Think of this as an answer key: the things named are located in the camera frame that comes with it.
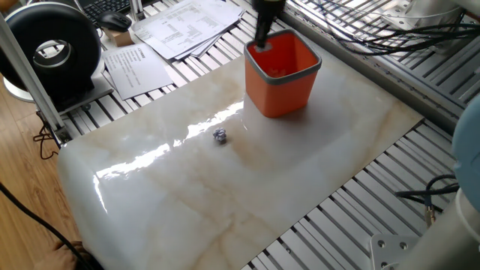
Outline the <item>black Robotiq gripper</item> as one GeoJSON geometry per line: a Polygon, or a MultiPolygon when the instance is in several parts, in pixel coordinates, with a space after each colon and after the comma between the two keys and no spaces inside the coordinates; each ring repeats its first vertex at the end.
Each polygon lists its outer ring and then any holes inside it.
{"type": "Polygon", "coordinates": [[[265,45],[272,23],[285,7],[286,0],[252,0],[253,9],[259,14],[256,21],[255,41],[265,45]]]}

